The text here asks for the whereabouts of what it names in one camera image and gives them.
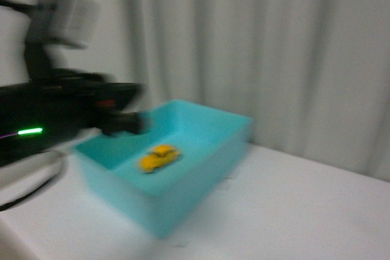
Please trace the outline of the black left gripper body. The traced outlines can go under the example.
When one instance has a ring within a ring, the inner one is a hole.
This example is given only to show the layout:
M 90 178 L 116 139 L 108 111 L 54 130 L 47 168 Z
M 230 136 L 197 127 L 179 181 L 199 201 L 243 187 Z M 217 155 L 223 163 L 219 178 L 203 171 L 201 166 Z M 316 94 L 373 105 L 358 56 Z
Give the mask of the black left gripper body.
M 141 115 L 123 111 L 142 90 L 139 83 L 75 72 L 1 87 L 1 165 L 72 140 L 83 129 L 141 133 Z

